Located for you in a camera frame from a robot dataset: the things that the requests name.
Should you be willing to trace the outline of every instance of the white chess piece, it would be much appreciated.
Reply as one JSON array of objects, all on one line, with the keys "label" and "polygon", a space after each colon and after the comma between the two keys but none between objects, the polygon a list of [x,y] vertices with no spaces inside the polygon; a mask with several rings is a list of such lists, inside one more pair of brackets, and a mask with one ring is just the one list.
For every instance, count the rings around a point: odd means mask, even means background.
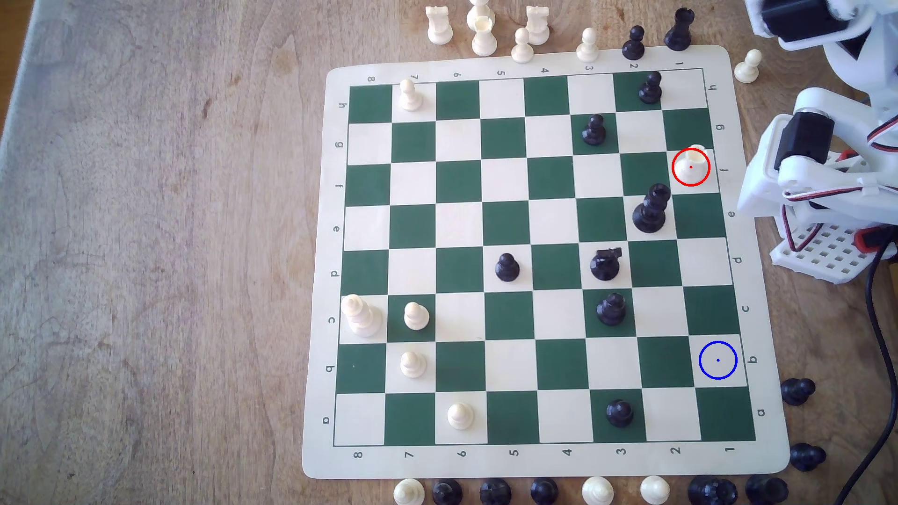
[{"label": "white chess piece", "polygon": [[745,55],[745,61],[735,66],[733,77],[740,83],[753,83],[758,78],[758,65],[763,54],[758,49],[752,49]]},{"label": "white chess piece", "polygon": [[427,38],[437,46],[452,40],[452,25],[449,24],[449,7],[425,7],[427,14]]},{"label": "white chess piece", "polygon": [[496,52],[496,37],[493,37],[493,22],[487,16],[480,16],[474,21],[474,40],[471,49],[477,56],[489,56]]},{"label": "white chess piece", "polygon": [[424,327],[427,326],[427,323],[430,322],[430,313],[425,306],[416,304],[415,302],[408,302],[405,304],[405,315],[403,319],[405,319],[406,326],[412,330],[418,331],[424,329]]},{"label": "white chess piece", "polygon": [[586,505],[609,505],[614,500],[614,488],[604,477],[590,477],[583,483]]},{"label": "white chess piece", "polygon": [[657,475],[650,475],[642,480],[639,485],[639,493],[642,499],[651,505],[661,505],[671,495],[671,486],[666,480]]},{"label": "white chess piece", "polygon": [[527,42],[530,40],[530,32],[526,28],[518,28],[515,31],[515,46],[511,48],[511,58],[517,63],[527,63],[533,59],[533,48]]},{"label": "white chess piece", "polygon": [[446,413],[446,419],[456,430],[466,430],[474,422],[474,410],[467,403],[453,403]]},{"label": "white chess piece", "polygon": [[339,308],[349,320],[352,333],[368,338],[381,329],[381,311],[369,306],[359,295],[346,295]]},{"label": "white chess piece", "polygon": [[412,83],[411,79],[402,79],[399,90],[401,92],[399,106],[406,111],[416,111],[424,101],[421,93],[415,91],[415,83]]},{"label": "white chess piece", "polygon": [[424,486],[415,479],[405,479],[393,488],[396,505],[421,505],[424,503]]},{"label": "white chess piece", "polygon": [[530,43],[541,46],[549,39],[549,7],[527,5],[527,31]]}]

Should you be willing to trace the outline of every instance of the black chess piece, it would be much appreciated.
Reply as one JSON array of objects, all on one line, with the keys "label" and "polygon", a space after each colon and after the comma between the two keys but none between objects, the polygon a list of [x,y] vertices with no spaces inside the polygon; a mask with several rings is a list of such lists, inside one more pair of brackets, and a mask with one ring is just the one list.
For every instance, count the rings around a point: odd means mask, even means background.
[{"label": "black chess piece", "polygon": [[620,257],[620,247],[600,249],[595,252],[595,257],[589,262],[589,271],[599,280],[614,279],[621,271],[621,262],[618,261]]},{"label": "black chess piece", "polygon": [[496,277],[505,282],[511,282],[517,279],[520,273],[521,265],[517,263],[510,252],[503,252],[499,255],[499,261],[496,263]]},{"label": "black chess piece", "polygon": [[530,497],[536,505],[552,505],[559,497],[559,487],[549,477],[537,477],[530,484]]},{"label": "black chess piece", "polygon": [[774,505],[786,501],[788,486],[778,477],[752,475],[745,483],[745,498],[752,505]]},{"label": "black chess piece", "polygon": [[665,35],[665,45],[674,50],[682,51],[692,44],[692,36],[689,34],[689,25],[695,21],[695,13],[686,7],[680,7],[673,13],[673,28]]},{"label": "black chess piece", "polygon": [[636,228],[647,234],[660,230],[667,219],[665,209],[670,198],[671,189],[665,184],[658,183],[652,186],[642,203],[633,209],[633,224]]},{"label": "black chess piece", "polygon": [[629,29],[629,40],[623,43],[621,53],[626,59],[640,59],[646,54],[646,46],[642,43],[642,37],[646,31],[636,25]]},{"label": "black chess piece", "polygon": [[810,472],[826,461],[826,451],[822,447],[801,442],[789,448],[788,461],[798,470]]},{"label": "black chess piece", "polygon": [[739,497],[735,484],[714,475],[698,475],[686,489],[692,505],[733,505]]},{"label": "black chess piece", "polygon": [[779,392],[783,396],[783,402],[794,406],[806,402],[807,398],[811,394],[814,394],[814,391],[816,390],[817,385],[814,384],[814,381],[811,379],[798,380],[796,378],[790,378],[784,380],[783,383],[779,385]]}]

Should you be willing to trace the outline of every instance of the white square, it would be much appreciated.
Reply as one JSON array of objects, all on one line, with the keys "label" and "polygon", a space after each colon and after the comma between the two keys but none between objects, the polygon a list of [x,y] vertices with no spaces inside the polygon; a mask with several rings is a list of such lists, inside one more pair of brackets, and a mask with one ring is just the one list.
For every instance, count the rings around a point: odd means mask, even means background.
[{"label": "white square", "polygon": [[482,341],[486,338],[483,293],[436,293],[436,341]]},{"label": "white square", "polygon": [[480,81],[480,117],[522,118],[524,116],[524,80]]},{"label": "white square", "polygon": [[338,394],[334,408],[335,446],[382,446],[386,394]]},{"label": "white square", "polygon": [[665,117],[661,111],[618,112],[619,153],[663,153],[667,150]]},{"label": "white square", "polygon": [[390,205],[424,205],[435,202],[435,162],[390,165]]},{"label": "white square", "polygon": [[575,244],[579,241],[576,199],[529,201],[531,244]]},{"label": "white square", "polygon": [[642,387],[636,337],[586,339],[586,371],[590,389]]},{"label": "white square", "polygon": [[583,339],[583,291],[540,289],[533,291],[533,335],[540,340]]},{"label": "white square", "polygon": [[529,199],[527,158],[481,160],[480,186],[483,201]]},{"label": "white square", "polygon": [[452,162],[480,159],[480,120],[436,122],[436,160]]},{"label": "white square", "polygon": [[621,155],[574,156],[574,195],[579,199],[623,194]]},{"label": "white square", "polygon": [[527,116],[524,118],[524,135],[528,158],[574,154],[570,116]]},{"label": "white square", "polygon": [[[454,403],[466,403],[474,410],[474,421],[466,430],[456,430],[449,424],[449,407]],[[434,398],[434,442],[436,444],[486,444],[487,443],[487,392],[457,391],[437,393]]]},{"label": "white square", "polygon": [[640,337],[674,337],[689,334],[682,286],[633,288],[633,319]]},{"label": "white square", "polygon": [[726,238],[682,238],[676,246],[684,286],[733,284]]},{"label": "white square", "polygon": [[388,164],[392,160],[391,123],[352,123],[347,142],[347,164]]},{"label": "white square", "polygon": [[436,247],[483,245],[483,208],[478,201],[436,204]]},{"label": "white square", "polygon": [[694,387],[643,389],[642,406],[646,412],[648,441],[701,440]]},{"label": "white square", "polygon": [[429,295],[436,292],[436,248],[391,249],[387,293]]},{"label": "white square", "polygon": [[540,443],[592,442],[593,410],[588,389],[536,392]]},{"label": "white square", "polygon": [[486,341],[487,391],[536,391],[534,339]]}]

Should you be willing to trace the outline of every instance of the black cable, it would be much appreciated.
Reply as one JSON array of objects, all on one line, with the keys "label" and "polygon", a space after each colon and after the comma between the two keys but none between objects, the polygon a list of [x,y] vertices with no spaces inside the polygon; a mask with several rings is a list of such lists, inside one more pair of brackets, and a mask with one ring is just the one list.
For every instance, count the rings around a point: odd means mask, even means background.
[{"label": "black cable", "polygon": [[839,497],[836,498],[835,505],[841,505],[845,499],[848,498],[848,493],[851,492],[851,488],[854,487],[854,484],[858,481],[861,474],[863,474],[864,471],[867,470],[867,467],[870,466],[870,463],[879,453],[879,449],[883,448],[885,441],[889,439],[889,435],[892,433],[892,428],[894,428],[895,425],[895,415],[898,413],[898,383],[895,381],[895,368],[892,365],[892,357],[889,356],[889,349],[885,346],[885,339],[883,338],[882,330],[879,328],[879,321],[876,319],[876,310],[873,308],[873,277],[876,275],[876,267],[883,259],[885,249],[895,238],[896,230],[898,230],[898,228],[893,226],[888,239],[886,239],[883,244],[879,246],[879,250],[876,251],[876,256],[873,258],[873,264],[870,265],[870,272],[867,273],[867,286],[864,288],[864,298],[867,301],[867,315],[870,316],[870,325],[873,326],[873,334],[876,336],[876,343],[879,344],[879,352],[882,353],[883,360],[885,361],[885,372],[889,376],[889,387],[892,389],[892,407],[889,409],[889,419],[885,422],[883,434],[879,436],[879,440],[876,441],[873,448],[870,449],[870,452],[864,456],[864,460],[860,462],[860,465],[855,469],[854,474],[851,474],[849,480],[842,486]]}]

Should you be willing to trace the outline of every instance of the white pawn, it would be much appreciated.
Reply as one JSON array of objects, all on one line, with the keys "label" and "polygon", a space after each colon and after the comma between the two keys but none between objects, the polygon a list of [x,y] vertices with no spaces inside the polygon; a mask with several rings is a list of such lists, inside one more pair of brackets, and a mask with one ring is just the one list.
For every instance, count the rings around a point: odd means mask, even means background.
[{"label": "white pawn", "polygon": [[346,295],[339,308],[349,320],[352,333],[368,338],[381,329],[381,311],[369,306],[359,295]]},{"label": "white pawn", "polygon": [[595,28],[583,30],[583,43],[577,46],[577,59],[584,63],[592,63],[599,57],[599,48],[595,46]]},{"label": "white pawn", "polygon": [[651,505],[661,505],[671,495],[671,486],[666,480],[657,475],[650,475],[642,480],[639,485],[639,493],[642,499]]},{"label": "white pawn", "polygon": [[745,61],[735,66],[733,77],[740,83],[753,83],[758,78],[758,65],[761,64],[762,56],[758,49],[748,51]]},{"label": "white pawn", "polygon": [[527,42],[530,41],[530,32],[526,28],[518,28],[515,31],[515,46],[511,48],[511,58],[517,63],[527,63],[533,59],[533,48]]},{"label": "white pawn", "polygon": [[425,7],[427,14],[427,38],[437,46],[452,40],[452,26],[449,24],[449,7]]},{"label": "white pawn", "polygon": [[496,37],[493,37],[493,21],[487,16],[480,16],[474,21],[474,40],[471,49],[477,56],[489,56],[496,52]]},{"label": "white pawn", "polygon": [[414,331],[422,330],[430,322],[430,313],[427,308],[415,302],[405,304],[405,325]]}]

